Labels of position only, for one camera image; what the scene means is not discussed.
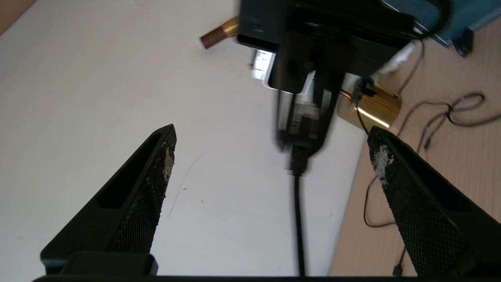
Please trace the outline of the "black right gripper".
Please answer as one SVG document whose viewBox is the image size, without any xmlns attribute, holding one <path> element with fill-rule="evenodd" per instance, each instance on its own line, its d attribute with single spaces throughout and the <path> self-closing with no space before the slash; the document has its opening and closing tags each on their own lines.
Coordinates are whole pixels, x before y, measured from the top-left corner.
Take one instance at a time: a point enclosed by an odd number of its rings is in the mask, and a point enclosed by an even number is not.
<svg viewBox="0 0 501 282">
<path fill-rule="evenodd" d="M 313 52 L 324 42 L 351 48 L 345 72 L 369 76 L 381 69 L 410 41 L 414 17 L 387 8 L 378 0 L 241 0 L 238 43 L 277 54 L 286 44 Z M 327 138 L 342 86 L 342 73 L 317 72 L 313 102 L 319 109 L 317 140 Z M 280 152 L 310 147 L 310 105 L 297 94 L 277 92 L 275 145 Z"/>
</svg>

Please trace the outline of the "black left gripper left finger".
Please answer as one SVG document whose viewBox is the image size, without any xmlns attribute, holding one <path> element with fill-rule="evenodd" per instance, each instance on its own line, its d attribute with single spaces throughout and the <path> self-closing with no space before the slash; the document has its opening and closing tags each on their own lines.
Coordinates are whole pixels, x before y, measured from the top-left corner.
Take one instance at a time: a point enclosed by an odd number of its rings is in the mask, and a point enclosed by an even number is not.
<svg viewBox="0 0 501 282">
<path fill-rule="evenodd" d="M 70 257 L 82 251 L 149 253 L 176 144 L 172 124 L 150 134 L 41 251 L 45 273 L 61 273 Z"/>
</svg>

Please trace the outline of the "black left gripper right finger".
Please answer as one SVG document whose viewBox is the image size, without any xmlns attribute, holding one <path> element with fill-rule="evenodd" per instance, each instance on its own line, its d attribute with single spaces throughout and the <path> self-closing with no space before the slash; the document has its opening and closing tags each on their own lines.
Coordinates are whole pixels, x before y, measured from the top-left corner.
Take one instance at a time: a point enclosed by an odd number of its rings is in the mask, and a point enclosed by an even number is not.
<svg viewBox="0 0 501 282">
<path fill-rule="evenodd" d="M 499 277 L 500 223 L 397 136 L 373 127 L 369 155 L 420 277 Z"/>
</svg>

